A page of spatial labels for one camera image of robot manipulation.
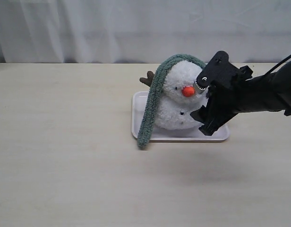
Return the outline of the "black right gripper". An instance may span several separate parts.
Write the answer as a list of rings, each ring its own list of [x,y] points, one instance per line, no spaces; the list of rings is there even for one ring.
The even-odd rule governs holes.
[[[212,136],[220,127],[237,115],[234,109],[238,102],[238,90],[244,81],[252,78],[253,73],[250,68],[239,69],[242,75],[233,83],[231,90],[209,86],[207,105],[202,105],[190,113],[195,121],[203,124],[199,130],[204,135]]]

